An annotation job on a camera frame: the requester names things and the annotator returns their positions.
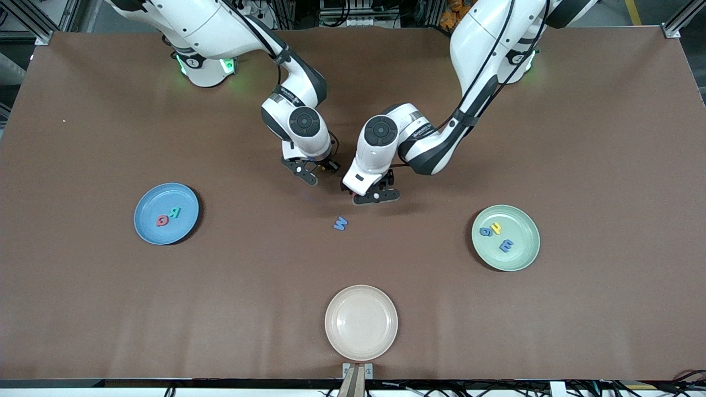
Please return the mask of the blue plate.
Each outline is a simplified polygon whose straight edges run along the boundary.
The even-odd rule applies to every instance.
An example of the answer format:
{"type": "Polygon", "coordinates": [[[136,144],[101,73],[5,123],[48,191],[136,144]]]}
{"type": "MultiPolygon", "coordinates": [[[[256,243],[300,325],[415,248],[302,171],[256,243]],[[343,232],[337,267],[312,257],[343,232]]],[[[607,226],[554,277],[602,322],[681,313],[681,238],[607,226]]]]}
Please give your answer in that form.
{"type": "Polygon", "coordinates": [[[138,201],[133,225],[138,236],[145,242],[171,245],[180,242],[194,229],[200,213],[199,199],[188,186],[180,183],[159,184],[138,201]],[[181,208],[179,218],[170,218],[166,226],[158,228],[157,216],[167,215],[173,206],[181,208]]]}

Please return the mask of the beige plate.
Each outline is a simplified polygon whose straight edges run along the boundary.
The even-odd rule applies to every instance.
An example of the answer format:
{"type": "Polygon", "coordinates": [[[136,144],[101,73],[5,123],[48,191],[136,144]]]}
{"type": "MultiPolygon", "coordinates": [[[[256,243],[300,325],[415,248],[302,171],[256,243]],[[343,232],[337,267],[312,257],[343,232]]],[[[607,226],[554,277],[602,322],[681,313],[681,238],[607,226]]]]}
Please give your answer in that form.
{"type": "Polygon", "coordinates": [[[354,362],[369,362],[386,354],[394,344],[398,311],[390,297],[377,287],[345,287],[330,300],[324,327],[338,354],[354,362]]]}

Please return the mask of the green plate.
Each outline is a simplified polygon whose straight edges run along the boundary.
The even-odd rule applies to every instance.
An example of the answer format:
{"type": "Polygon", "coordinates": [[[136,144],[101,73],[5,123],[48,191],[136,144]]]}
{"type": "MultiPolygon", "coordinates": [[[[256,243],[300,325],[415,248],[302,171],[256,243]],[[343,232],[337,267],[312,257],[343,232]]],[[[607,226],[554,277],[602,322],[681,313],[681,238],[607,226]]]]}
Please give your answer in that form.
{"type": "Polygon", "coordinates": [[[515,272],[529,267],[539,255],[541,238],[535,222],[524,211],[509,205],[494,205],[480,211],[473,221],[470,237],[479,258],[491,268],[515,272]],[[484,237],[479,228],[491,228],[500,223],[501,234],[484,237]],[[510,252],[499,249],[502,241],[512,240],[510,252]]]}

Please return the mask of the brown table cover sheet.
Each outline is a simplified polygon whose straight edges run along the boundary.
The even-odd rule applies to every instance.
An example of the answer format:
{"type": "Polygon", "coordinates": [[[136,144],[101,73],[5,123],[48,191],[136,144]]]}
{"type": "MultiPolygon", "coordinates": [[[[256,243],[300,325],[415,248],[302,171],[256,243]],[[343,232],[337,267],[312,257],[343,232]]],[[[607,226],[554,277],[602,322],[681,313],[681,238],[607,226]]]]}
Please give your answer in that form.
{"type": "Polygon", "coordinates": [[[56,34],[0,140],[0,379],[337,377],[325,311],[355,285],[399,315],[378,378],[706,369],[706,106],[681,43],[565,28],[540,48],[446,168],[355,206],[338,174],[280,163],[263,52],[201,89],[160,34],[56,34]],[[133,215],[165,183],[201,213],[154,245],[133,215]],[[475,251],[494,205],[535,222],[526,269],[475,251]]]}

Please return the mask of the white power strip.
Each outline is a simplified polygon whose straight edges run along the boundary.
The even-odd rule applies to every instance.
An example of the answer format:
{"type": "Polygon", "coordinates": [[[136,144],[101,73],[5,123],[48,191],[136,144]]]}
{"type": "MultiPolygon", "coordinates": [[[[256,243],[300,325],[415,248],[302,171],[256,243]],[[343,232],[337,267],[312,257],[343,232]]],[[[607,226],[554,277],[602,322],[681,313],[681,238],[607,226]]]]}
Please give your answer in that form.
{"type": "Polygon", "coordinates": [[[279,28],[275,11],[269,0],[228,0],[242,15],[249,15],[272,30],[279,28]]]}

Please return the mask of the equipment rack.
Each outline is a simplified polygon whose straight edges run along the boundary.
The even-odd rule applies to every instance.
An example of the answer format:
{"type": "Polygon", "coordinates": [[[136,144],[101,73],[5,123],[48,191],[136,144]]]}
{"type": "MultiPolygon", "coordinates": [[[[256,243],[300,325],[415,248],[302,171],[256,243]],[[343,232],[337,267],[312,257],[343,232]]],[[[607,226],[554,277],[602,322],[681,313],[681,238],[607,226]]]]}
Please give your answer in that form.
{"type": "Polygon", "coordinates": [[[332,28],[378,26],[393,28],[403,0],[318,0],[319,25],[332,28]]]}

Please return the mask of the orange items bag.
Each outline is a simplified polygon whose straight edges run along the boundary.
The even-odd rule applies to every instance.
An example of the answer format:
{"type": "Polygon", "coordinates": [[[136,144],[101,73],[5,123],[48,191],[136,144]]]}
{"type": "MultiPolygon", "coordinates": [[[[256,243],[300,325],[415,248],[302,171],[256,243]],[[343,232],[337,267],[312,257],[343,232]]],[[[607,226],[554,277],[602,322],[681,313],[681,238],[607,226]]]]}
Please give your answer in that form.
{"type": "Polygon", "coordinates": [[[444,11],[438,21],[439,28],[445,31],[456,29],[472,5],[472,0],[446,0],[444,11]]]}

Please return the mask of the black table edge profile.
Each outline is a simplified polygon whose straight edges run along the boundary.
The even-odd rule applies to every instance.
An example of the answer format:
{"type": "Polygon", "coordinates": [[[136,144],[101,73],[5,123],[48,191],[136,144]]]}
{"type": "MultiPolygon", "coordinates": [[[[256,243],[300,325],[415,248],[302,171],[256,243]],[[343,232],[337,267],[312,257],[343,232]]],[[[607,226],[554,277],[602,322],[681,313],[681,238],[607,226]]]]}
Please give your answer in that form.
{"type": "MultiPolygon", "coordinates": [[[[322,389],[325,391],[338,389],[343,383],[342,379],[16,379],[0,380],[0,389],[88,389],[88,388],[149,388],[158,389],[322,389]]],[[[367,389],[491,389],[491,390],[536,390],[537,392],[549,391],[548,380],[380,380],[366,381],[367,389]]],[[[706,373],[701,378],[678,377],[668,381],[635,381],[628,384],[626,381],[608,380],[569,380],[568,388],[571,390],[585,390],[590,395],[597,395],[600,391],[610,390],[660,390],[667,394],[686,394],[696,390],[706,391],[706,373]]]]}

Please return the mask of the aluminium frame post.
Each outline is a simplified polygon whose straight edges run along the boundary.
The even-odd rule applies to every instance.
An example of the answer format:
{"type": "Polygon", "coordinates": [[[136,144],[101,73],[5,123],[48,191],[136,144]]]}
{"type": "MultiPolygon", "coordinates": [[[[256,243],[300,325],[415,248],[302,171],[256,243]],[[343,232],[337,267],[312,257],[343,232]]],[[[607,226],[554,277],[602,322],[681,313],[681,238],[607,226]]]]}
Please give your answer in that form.
{"type": "Polygon", "coordinates": [[[51,35],[60,28],[31,0],[0,0],[0,6],[10,13],[25,30],[35,36],[36,45],[48,45],[51,35]]]}
{"type": "Polygon", "coordinates": [[[666,39],[680,38],[681,28],[686,27],[704,7],[706,7],[706,0],[687,0],[666,22],[661,23],[664,37],[666,39]]]}

